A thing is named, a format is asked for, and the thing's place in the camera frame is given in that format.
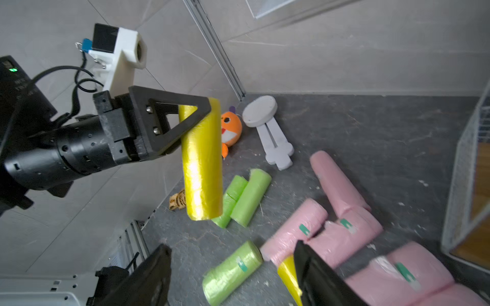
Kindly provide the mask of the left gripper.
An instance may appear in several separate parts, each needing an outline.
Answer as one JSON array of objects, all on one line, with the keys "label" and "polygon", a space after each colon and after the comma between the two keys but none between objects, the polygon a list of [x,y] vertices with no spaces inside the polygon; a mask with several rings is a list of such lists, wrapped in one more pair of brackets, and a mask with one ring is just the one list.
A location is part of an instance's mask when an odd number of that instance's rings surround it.
[{"label": "left gripper", "polygon": [[211,113],[208,98],[136,85],[114,98],[108,91],[96,93],[93,102],[116,164],[173,153]]}]

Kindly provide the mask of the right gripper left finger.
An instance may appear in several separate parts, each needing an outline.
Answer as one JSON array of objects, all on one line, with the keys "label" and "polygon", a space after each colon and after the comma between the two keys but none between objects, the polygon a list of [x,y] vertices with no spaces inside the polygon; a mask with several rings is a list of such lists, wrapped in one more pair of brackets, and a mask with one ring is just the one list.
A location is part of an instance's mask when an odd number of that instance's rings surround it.
[{"label": "right gripper left finger", "polygon": [[95,272],[98,283],[87,305],[168,305],[172,250],[165,244],[133,273],[118,266]]}]

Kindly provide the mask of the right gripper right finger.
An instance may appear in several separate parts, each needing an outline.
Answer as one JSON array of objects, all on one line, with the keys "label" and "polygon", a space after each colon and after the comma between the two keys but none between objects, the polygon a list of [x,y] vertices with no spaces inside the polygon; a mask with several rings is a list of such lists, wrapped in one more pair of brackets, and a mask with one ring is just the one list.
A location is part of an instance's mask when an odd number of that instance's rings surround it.
[{"label": "right gripper right finger", "polygon": [[293,253],[303,305],[366,305],[340,276],[303,241]]}]

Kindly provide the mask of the yellow roll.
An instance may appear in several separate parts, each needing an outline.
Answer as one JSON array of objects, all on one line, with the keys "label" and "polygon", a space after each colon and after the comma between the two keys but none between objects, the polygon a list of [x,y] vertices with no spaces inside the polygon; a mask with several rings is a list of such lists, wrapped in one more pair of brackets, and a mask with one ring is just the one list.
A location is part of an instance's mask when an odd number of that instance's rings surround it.
[{"label": "yellow roll", "polygon": [[302,306],[301,296],[302,291],[299,288],[297,274],[296,274],[296,266],[294,263],[293,256],[289,256],[283,260],[278,268],[278,275],[281,278],[283,284],[288,289],[288,292],[291,294],[295,303],[298,306]]}]

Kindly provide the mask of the yellow roll horizontal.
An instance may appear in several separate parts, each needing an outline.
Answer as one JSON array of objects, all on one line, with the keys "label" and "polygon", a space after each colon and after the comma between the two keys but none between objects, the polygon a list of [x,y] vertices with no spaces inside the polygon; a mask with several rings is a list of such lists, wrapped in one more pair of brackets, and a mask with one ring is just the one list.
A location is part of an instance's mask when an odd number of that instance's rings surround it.
[{"label": "yellow roll horizontal", "polygon": [[181,138],[186,210],[193,221],[214,219],[223,212],[221,105],[218,99],[187,96],[179,122],[209,103],[211,111]]}]

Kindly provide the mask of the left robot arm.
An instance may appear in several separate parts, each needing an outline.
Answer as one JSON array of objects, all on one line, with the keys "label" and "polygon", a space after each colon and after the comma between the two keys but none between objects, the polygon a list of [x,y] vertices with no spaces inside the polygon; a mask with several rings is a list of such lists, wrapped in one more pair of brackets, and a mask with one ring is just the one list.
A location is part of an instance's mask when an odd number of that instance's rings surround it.
[{"label": "left robot arm", "polygon": [[66,196],[77,179],[175,151],[211,113],[208,98],[131,86],[93,95],[96,114],[56,109],[11,56],[1,58],[1,210],[28,209],[30,190]]}]

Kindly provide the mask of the pink roll leftmost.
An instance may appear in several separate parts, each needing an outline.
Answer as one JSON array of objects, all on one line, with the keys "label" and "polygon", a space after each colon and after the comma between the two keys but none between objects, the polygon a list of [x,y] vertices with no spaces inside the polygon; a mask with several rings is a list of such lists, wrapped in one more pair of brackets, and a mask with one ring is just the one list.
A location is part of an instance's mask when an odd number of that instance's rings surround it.
[{"label": "pink roll leftmost", "polygon": [[307,198],[260,248],[263,260],[271,261],[279,267],[287,257],[293,255],[296,243],[314,236],[327,218],[328,212],[323,206]]}]

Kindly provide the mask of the tiger striped small toy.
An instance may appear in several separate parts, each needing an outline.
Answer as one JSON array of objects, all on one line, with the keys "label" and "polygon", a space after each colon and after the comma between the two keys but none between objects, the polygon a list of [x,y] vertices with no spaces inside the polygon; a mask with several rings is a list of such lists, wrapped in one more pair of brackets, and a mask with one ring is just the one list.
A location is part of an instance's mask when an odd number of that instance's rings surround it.
[{"label": "tiger striped small toy", "polygon": [[172,195],[169,199],[169,210],[182,210],[186,208],[186,195],[185,190],[182,189],[180,192]]}]

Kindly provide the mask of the green roll lower left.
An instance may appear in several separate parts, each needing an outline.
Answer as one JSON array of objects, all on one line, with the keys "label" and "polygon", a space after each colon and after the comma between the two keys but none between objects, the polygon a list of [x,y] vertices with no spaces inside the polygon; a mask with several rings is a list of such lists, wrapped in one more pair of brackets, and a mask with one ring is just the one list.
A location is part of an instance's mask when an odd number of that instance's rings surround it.
[{"label": "green roll lower left", "polygon": [[250,240],[225,261],[205,274],[202,288],[210,305],[219,305],[245,282],[262,264],[258,247]]}]

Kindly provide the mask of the green roll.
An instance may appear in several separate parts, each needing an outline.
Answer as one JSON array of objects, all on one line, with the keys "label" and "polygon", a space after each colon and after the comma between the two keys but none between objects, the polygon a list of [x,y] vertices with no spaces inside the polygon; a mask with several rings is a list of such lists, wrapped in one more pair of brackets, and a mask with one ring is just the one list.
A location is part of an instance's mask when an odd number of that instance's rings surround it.
[{"label": "green roll", "polygon": [[218,227],[226,229],[231,221],[231,214],[235,208],[240,196],[242,195],[248,181],[241,176],[236,175],[223,194],[223,213],[218,218],[212,219]]},{"label": "green roll", "polygon": [[219,305],[245,282],[262,264],[258,247],[250,240],[225,261],[205,274],[202,288],[210,305]]},{"label": "green roll", "polygon": [[272,177],[267,172],[258,168],[251,169],[250,179],[230,215],[231,219],[246,228],[271,181]]}]

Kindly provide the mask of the orange shark plush toy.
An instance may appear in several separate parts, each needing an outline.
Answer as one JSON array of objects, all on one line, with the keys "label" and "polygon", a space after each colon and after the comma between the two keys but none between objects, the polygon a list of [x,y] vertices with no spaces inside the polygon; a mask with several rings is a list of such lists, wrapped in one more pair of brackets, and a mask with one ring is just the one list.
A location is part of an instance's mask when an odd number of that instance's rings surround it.
[{"label": "orange shark plush toy", "polygon": [[228,156],[229,148],[237,143],[242,134],[242,122],[236,114],[236,107],[231,106],[228,112],[221,115],[222,158]]}]

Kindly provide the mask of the pink roll top angled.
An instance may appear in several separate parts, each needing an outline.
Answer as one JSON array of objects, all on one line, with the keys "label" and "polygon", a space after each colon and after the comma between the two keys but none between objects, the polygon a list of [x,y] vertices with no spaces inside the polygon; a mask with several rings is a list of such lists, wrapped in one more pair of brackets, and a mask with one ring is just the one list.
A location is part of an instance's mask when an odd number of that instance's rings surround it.
[{"label": "pink roll top angled", "polygon": [[328,153],[322,150],[314,153],[310,163],[339,218],[354,208],[371,212],[371,207]]}]

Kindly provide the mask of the green roll far left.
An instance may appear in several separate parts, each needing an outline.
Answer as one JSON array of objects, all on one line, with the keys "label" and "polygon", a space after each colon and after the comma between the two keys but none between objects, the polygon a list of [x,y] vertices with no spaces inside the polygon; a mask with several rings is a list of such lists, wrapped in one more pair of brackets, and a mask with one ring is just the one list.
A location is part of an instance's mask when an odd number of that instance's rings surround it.
[{"label": "green roll far left", "polygon": [[241,176],[236,175],[223,194],[223,213],[218,218],[212,219],[218,227],[226,229],[231,221],[231,214],[235,208],[240,196],[242,195],[248,181]]}]

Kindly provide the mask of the white folding stand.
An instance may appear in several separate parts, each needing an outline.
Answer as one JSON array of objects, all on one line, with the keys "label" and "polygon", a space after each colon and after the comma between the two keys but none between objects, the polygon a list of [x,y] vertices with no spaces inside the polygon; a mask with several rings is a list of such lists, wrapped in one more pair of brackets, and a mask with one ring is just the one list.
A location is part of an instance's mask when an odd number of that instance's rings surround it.
[{"label": "white folding stand", "polygon": [[293,165],[291,156],[294,148],[274,117],[277,110],[278,104],[273,96],[261,96],[245,107],[242,119],[246,126],[256,128],[266,161],[282,171]]}]

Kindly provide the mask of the pink roll rightmost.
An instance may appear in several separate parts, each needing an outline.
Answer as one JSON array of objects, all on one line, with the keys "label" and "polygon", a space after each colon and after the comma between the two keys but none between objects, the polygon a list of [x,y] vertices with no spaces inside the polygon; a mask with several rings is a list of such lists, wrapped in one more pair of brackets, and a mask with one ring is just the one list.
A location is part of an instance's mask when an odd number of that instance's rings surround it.
[{"label": "pink roll rightmost", "polygon": [[477,293],[461,284],[452,286],[430,295],[415,306],[487,306],[488,303]]}]

